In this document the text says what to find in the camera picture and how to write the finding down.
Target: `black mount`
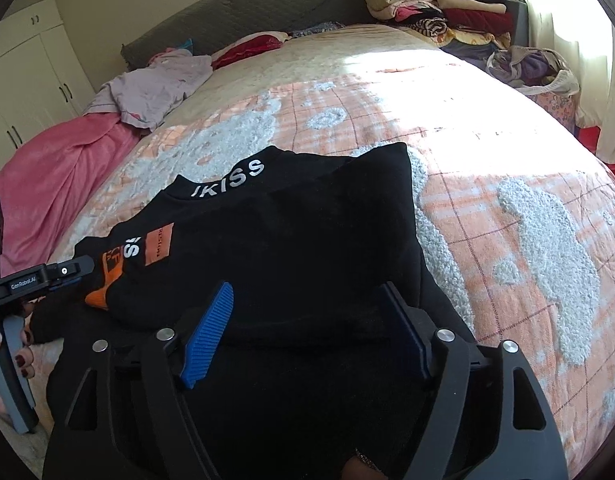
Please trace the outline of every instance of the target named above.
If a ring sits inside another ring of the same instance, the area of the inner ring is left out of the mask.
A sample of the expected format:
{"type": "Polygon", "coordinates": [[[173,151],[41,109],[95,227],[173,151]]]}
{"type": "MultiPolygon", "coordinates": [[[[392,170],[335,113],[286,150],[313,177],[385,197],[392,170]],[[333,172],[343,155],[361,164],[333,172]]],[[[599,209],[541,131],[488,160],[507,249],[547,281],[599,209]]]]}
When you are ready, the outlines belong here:
{"type": "MultiPolygon", "coordinates": [[[[430,390],[413,458],[394,478],[568,479],[547,400],[516,343],[482,347],[439,330],[392,283],[377,301],[403,370],[430,390]]],[[[44,480],[220,480],[178,380],[180,348],[204,312],[190,309],[173,330],[131,349],[95,344],[69,414],[54,427],[44,480]]]]}

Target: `white fuzzy pattern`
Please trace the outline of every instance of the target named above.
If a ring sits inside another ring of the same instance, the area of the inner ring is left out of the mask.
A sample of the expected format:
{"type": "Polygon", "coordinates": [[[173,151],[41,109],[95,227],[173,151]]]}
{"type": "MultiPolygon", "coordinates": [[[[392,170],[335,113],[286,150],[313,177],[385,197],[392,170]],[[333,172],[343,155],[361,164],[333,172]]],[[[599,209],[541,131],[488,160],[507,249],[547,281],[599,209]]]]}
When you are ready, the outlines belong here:
{"type": "Polygon", "coordinates": [[[612,218],[612,215],[610,215],[607,211],[603,212],[603,219],[607,222],[607,225],[614,224],[614,219],[612,218]]]}
{"type": "Polygon", "coordinates": [[[331,128],[332,126],[341,124],[346,118],[347,112],[344,108],[327,108],[327,110],[310,117],[305,123],[305,126],[314,130],[322,130],[323,128],[331,128]]]}
{"type": "MultiPolygon", "coordinates": [[[[351,156],[359,156],[369,152],[378,146],[385,146],[389,142],[377,142],[372,146],[363,146],[350,153],[351,156]]],[[[412,166],[412,198],[414,199],[414,215],[416,221],[416,237],[418,238],[425,264],[434,278],[434,281],[447,296],[450,303],[463,319],[467,327],[474,333],[474,312],[467,295],[465,280],[459,269],[454,256],[441,232],[430,221],[421,209],[420,196],[427,184],[427,167],[419,153],[411,147],[407,147],[412,166]]]]}
{"type": "Polygon", "coordinates": [[[615,387],[603,397],[603,414],[601,420],[606,424],[615,420],[615,387]]]}
{"type": "MultiPolygon", "coordinates": [[[[269,146],[276,131],[276,117],[281,107],[279,99],[272,99],[269,92],[260,95],[258,105],[214,124],[209,128],[186,134],[176,145],[158,146],[155,158],[139,157],[127,165],[129,184],[120,187],[114,196],[109,211],[141,195],[145,206],[155,195],[169,186],[177,174],[193,182],[208,182],[227,173],[235,162],[269,146]]],[[[73,247],[82,238],[82,233],[91,232],[94,216],[79,218],[67,247],[70,254],[59,255],[69,259],[73,247]]]]}
{"type": "Polygon", "coordinates": [[[521,253],[539,289],[558,305],[560,351],[569,364],[582,365],[590,355],[601,282],[574,222],[555,195],[518,178],[502,181],[498,197],[503,210],[519,219],[521,253]]]}
{"type": "Polygon", "coordinates": [[[325,92],[326,90],[331,90],[332,88],[336,88],[336,85],[332,81],[316,83],[314,85],[314,90],[318,90],[319,92],[325,92]]]}
{"type": "Polygon", "coordinates": [[[521,282],[521,273],[512,256],[498,262],[492,269],[492,276],[500,285],[516,285],[521,282]]]}

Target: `red object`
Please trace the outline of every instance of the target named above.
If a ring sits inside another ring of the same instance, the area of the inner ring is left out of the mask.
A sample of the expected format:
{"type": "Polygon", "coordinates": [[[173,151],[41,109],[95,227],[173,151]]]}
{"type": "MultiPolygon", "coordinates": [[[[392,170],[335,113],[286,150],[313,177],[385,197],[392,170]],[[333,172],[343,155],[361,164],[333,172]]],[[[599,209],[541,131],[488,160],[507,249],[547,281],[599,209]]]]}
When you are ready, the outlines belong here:
{"type": "Polygon", "coordinates": [[[402,20],[405,20],[414,14],[422,14],[422,12],[418,9],[414,9],[414,7],[398,7],[398,9],[396,9],[395,20],[397,22],[402,22],[402,20]]]}
{"type": "Polygon", "coordinates": [[[268,36],[267,34],[257,36],[228,50],[223,56],[212,63],[212,68],[217,70],[241,59],[257,56],[257,54],[262,54],[268,50],[276,50],[282,46],[283,42],[274,36],[268,36]]]}
{"type": "Polygon", "coordinates": [[[0,171],[1,275],[44,264],[92,194],[140,140],[120,114],[87,114],[23,144],[0,171]]]}
{"type": "MultiPolygon", "coordinates": [[[[596,144],[599,142],[600,134],[601,129],[598,126],[582,128],[579,132],[579,142],[590,152],[596,154],[596,144]]],[[[606,166],[615,176],[615,164],[606,164],[606,166]]]]}
{"type": "Polygon", "coordinates": [[[509,12],[496,14],[485,10],[444,9],[449,27],[482,30],[500,36],[514,30],[514,18],[509,12]]]}

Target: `hand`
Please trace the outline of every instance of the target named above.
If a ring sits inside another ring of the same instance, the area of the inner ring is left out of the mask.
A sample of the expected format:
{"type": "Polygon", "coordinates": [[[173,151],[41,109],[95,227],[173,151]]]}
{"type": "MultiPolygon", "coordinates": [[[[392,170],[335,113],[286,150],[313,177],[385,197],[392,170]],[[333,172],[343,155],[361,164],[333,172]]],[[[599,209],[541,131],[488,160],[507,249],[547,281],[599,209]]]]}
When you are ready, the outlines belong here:
{"type": "MultiPolygon", "coordinates": [[[[25,306],[25,315],[28,316],[32,311],[33,306],[31,304],[26,304],[25,306]]],[[[31,352],[29,345],[32,343],[31,333],[28,330],[24,330],[20,333],[20,338],[25,345],[20,351],[16,354],[15,361],[20,368],[20,373],[23,377],[27,379],[31,379],[34,376],[34,368],[32,367],[32,363],[34,362],[34,354],[31,352]]],[[[0,347],[2,343],[2,336],[0,333],[0,347]]],[[[5,419],[8,419],[7,409],[5,408],[5,404],[2,401],[2,397],[0,396],[0,416],[5,419]]]]}

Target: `orange sleeve print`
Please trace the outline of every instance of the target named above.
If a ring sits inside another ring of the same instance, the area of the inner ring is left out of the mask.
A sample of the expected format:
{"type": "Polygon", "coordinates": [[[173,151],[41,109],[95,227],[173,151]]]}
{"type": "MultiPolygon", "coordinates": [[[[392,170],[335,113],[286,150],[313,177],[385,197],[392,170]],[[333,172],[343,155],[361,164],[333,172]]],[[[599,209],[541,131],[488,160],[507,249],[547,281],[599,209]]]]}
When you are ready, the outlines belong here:
{"type": "Polygon", "coordinates": [[[103,274],[105,281],[98,290],[93,290],[85,297],[85,303],[95,308],[108,309],[105,293],[110,285],[123,274],[123,246],[107,251],[102,256],[103,274]]]}

